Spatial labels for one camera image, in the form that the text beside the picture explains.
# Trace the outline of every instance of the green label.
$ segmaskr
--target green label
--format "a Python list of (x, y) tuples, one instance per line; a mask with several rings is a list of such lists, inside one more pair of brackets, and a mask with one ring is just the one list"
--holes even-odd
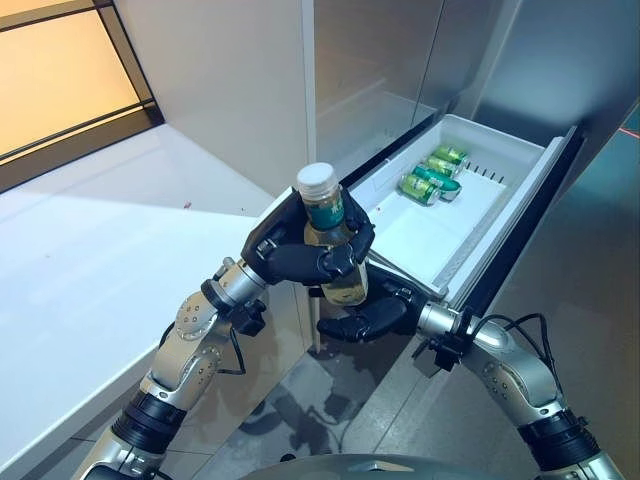
[(307, 208), (311, 225), (318, 230), (329, 230), (339, 225), (344, 217), (342, 197), (339, 195), (334, 202), (325, 205), (308, 205)]

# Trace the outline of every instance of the metal panel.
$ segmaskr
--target metal panel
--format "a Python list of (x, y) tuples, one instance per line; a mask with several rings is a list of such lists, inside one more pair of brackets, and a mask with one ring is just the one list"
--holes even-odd
[(433, 113), (416, 100), (444, 1), (314, 1), (317, 158), (339, 177)]
[(474, 120), (540, 145), (582, 124), (587, 140), (570, 179), (638, 97), (636, 0), (526, 0)]
[(446, 0), (438, 23), (420, 102), (450, 111), (474, 80), (503, 2)]

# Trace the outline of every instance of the plastic bottle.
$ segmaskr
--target plastic bottle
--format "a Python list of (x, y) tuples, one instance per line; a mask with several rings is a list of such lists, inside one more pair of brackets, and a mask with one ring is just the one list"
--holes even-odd
[[(298, 189), (309, 221), (304, 228), (307, 245), (336, 247), (351, 240), (354, 232), (344, 222), (340, 184), (328, 163), (313, 163), (298, 172)], [(320, 285), (334, 305), (358, 305), (367, 298), (367, 271), (364, 262), (344, 278)]]

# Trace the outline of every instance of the black cable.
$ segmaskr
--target black cable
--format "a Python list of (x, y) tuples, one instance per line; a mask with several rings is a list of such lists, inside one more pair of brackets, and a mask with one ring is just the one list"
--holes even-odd
[(175, 322), (171, 322), (171, 325), (169, 325), (167, 329), (164, 331), (164, 333), (162, 334), (162, 337), (160, 337), (160, 344), (158, 345), (158, 348), (160, 348), (164, 344), (164, 342), (166, 342), (167, 337), (169, 336), (169, 333), (171, 333), (171, 330), (173, 330), (174, 325), (175, 325)]
[(231, 330), (229, 330), (229, 338), (231, 339), (231, 343), (233, 344), (233, 350), (236, 352), (236, 358), (238, 359), (240, 370), (221, 368), (217, 373), (226, 375), (244, 375), (245, 373), (247, 373), (247, 370), (244, 368), (244, 358), (242, 358), (242, 350), (240, 350), (240, 345), (238, 344), (238, 339), (236, 337), (236, 331), (233, 327), (231, 327)]
[(522, 327), (520, 327), (519, 324), (516, 324), (516, 322), (514, 320), (512, 320), (511, 318), (509, 318), (509, 317), (507, 317), (505, 315), (499, 315), (499, 314), (496, 313), (496, 314), (487, 315), (486, 317), (484, 317), (482, 320), (480, 320), (480, 322), (478, 322), (476, 327), (473, 329), (473, 332), (471, 332), (471, 338), (475, 339), (476, 335), (478, 334), (478, 332), (480, 332), (482, 327), (484, 327), (485, 324), (489, 320), (494, 320), (494, 319), (503, 320), (503, 321), (507, 322), (508, 326), (505, 328), (505, 330), (510, 330), (512, 328), (515, 328), (516, 330), (518, 330), (518, 333), (520, 333), (520, 335), (522, 335), (523, 338), (527, 342), (529, 342), (529, 345), (531, 345), (533, 347), (533, 349), (535, 350), (535, 352), (538, 355), (538, 357), (541, 360), (545, 361), (546, 355), (542, 353), (542, 350), (540, 350), (540, 346), (533, 340), (533, 338), (531, 338), (531, 335), (529, 335)]
[[(531, 320), (534, 318), (537, 318), (540, 324), (540, 337), (542, 339), (542, 350), (540, 349), (540, 346), (531, 338), (531, 336), (520, 326), (523, 323), (527, 322), (528, 320)], [(488, 315), (484, 317), (482, 320), (480, 320), (480, 322), (478, 322), (478, 325), (476, 325), (476, 327), (473, 329), (473, 332), (471, 332), (471, 337), (475, 338), (478, 332), (482, 329), (482, 327), (489, 320), (493, 320), (493, 319), (499, 319), (507, 322), (508, 325), (504, 328), (505, 331), (511, 330), (512, 328), (515, 328), (516, 330), (518, 330), (520, 335), (522, 335), (527, 340), (527, 342), (529, 342), (529, 344), (533, 347), (533, 349), (536, 351), (538, 358), (540, 358), (540, 360), (542, 360), (542, 362), (549, 368), (549, 370), (551, 371), (551, 375), (553, 376), (553, 379), (556, 382), (556, 386), (558, 387), (558, 390), (560, 391), (560, 393), (563, 393), (562, 384), (560, 383), (560, 378), (558, 377), (558, 372), (556, 371), (555, 359), (553, 358), (553, 354), (551, 352), (551, 344), (549, 343), (549, 330), (547, 327), (547, 319), (545, 318), (545, 316), (542, 315), (541, 313), (531, 313), (517, 320), (513, 320), (505, 315), (499, 315), (499, 314)]]
[[(556, 361), (553, 358), (553, 354), (551, 352), (551, 344), (549, 342), (549, 330), (546, 317), (541, 313), (531, 313), (516, 320), (514, 322), (514, 327), (519, 329), (519, 326), (521, 324), (533, 318), (537, 318), (540, 323), (540, 337), (542, 338), (542, 346), (544, 348), (544, 353), (546, 356), (545, 364), (549, 367), (549, 370), (551, 370), (551, 374), (553, 375), (553, 378), (558, 385), (558, 390), (560, 390), (560, 392), (562, 393), (562, 385), (560, 384), (558, 372), (556, 371)], [(511, 328), (512, 326), (509, 325), (505, 328), (505, 330), (510, 330)]]

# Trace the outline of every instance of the green can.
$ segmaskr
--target green can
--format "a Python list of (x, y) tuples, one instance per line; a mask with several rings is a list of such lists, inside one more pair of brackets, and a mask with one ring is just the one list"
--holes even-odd
[(449, 178), (440, 172), (426, 168), (424, 165), (416, 165), (411, 174), (426, 180), (434, 187), (437, 187), (438, 190), (440, 190), (440, 198), (447, 202), (456, 198), (462, 188), (459, 182), (456, 182), (454, 179)]
[(415, 175), (403, 175), (398, 188), (402, 193), (425, 206), (433, 205), (438, 198), (438, 187)]
[(451, 163), (455, 163), (456, 165), (460, 165), (467, 158), (467, 153), (462, 150), (458, 150), (455, 147), (450, 145), (440, 145), (436, 148), (435, 152), (432, 153), (436, 157), (447, 160)]
[(436, 172), (442, 173), (451, 178), (455, 177), (460, 170), (462, 170), (462, 164), (456, 165), (455, 163), (451, 163), (450, 161), (436, 157), (435, 155), (429, 156), (424, 161), (424, 165), (431, 170), (435, 170)]

